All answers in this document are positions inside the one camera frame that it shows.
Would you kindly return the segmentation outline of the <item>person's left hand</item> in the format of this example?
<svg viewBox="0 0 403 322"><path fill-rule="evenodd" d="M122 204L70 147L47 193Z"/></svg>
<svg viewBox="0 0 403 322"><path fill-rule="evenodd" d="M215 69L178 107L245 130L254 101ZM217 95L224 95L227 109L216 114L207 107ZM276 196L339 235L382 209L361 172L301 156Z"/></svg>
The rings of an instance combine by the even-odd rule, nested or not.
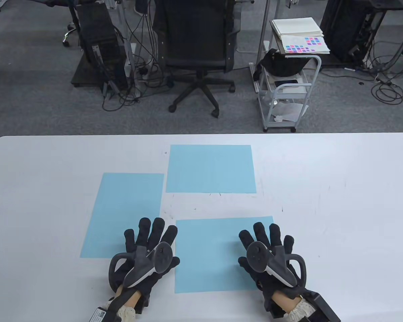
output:
<svg viewBox="0 0 403 322"><path fill-rule="evenodd" d="M148 253L154 250L160 242L167 242L172 245L178 233L178 229L175 225L170 225L166 230L165 221L162 218L155 218L153 223L150 219L144 217L139 221L139 232L137 239L134 239L134 230L128 229L125 231L125 248L128 253L135 253L138 246L146 247ZM148 306L149 298L154 285L167 274L171 269L177 267L180 264L180 259L174 256L171 260L171 264L165 270L164 273L153 273L142 282L137 284L134 289L141 294L137 304L143 307Z"/></svg>

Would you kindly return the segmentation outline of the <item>person's right hand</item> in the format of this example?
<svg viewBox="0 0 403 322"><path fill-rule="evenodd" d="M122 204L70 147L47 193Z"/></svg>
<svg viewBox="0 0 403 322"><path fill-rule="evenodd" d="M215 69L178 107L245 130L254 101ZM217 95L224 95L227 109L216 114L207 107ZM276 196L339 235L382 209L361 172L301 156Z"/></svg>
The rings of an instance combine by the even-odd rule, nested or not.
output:
<svg viewBox="0 0 403 322"><path fill-rule="evenodd" d="M270 224L269 234L261 222L253 225L255 236L248 230L239 233L246 255L238 263L262 291L265 299L280 292L294 299L306 292L307 271L304 259L293 254L294 238L281 238L280 227Z"/></svg>

